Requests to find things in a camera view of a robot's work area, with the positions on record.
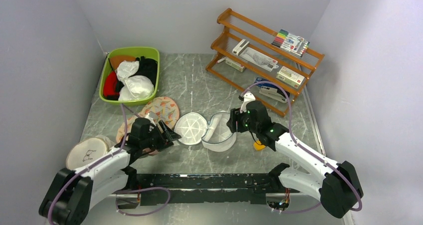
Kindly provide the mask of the white mesh laundry bag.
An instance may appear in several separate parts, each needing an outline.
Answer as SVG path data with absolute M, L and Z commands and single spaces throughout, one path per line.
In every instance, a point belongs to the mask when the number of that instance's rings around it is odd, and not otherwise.
M 174 127 L 174 131 L 181 135 L 181 144 L 194 146 L 202 144 L 213 152 L 229 150 L 236 142 L 236 133 L 227 126 L 230 114 L 219 111 L 206 120 L 201 114 L 190 112 L 183 115 Z

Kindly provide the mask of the white lace bra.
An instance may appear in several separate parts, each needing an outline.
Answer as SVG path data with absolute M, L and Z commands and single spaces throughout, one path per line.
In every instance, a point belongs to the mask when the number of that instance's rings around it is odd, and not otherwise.
M 140 68 L 139 61 L 123 61 L 115 70 L 117 79 L 123 83 L 119 92 L 119 101 L 135 101 L 150 97 L 154 91 L 151 80 L 144 75 L 136 75 Z

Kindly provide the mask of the black lace bra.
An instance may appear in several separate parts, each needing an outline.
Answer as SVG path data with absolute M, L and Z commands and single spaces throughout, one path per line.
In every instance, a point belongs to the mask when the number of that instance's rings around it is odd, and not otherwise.
M 139 68 L 134 76 L 145 76 L 150 79 L 153 86 L 156 86 L 158 62 L 154 59 L 146 58 L 144 56 L 137 57 L 136 61 L 139 63 Z

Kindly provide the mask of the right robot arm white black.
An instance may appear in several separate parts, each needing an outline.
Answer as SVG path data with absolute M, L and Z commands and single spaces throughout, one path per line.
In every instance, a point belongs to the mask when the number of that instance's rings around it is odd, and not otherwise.
M 364 192 L 355 167 L 348 161 L 329 159 L 303 144 L 288 128 L 273 122 L 260 101 L 231 109 L 227 126 L 233 133 L 254 134 L 262 145 L 288 156 L 306 170 L 301 172 L 288 164 L 274 168 L 269 179 L 273 191 L 289 188 L 305 193 L 339 219 L 353 211 L 354 205 L 362 206 Z

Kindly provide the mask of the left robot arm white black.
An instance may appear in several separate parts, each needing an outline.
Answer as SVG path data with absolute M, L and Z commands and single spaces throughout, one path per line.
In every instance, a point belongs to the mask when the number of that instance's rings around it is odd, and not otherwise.
M 38 213 L 52 225 L 80 225 L 89 211 L 109 195 L 122 191 L 137 193 L 136 169 L 131 167 L 150 152 L 173 145 L 181 135 L 165 122 L 154 124 L 137 118 L 121 142 L 88 165 L 58 171 L 42 200 Z

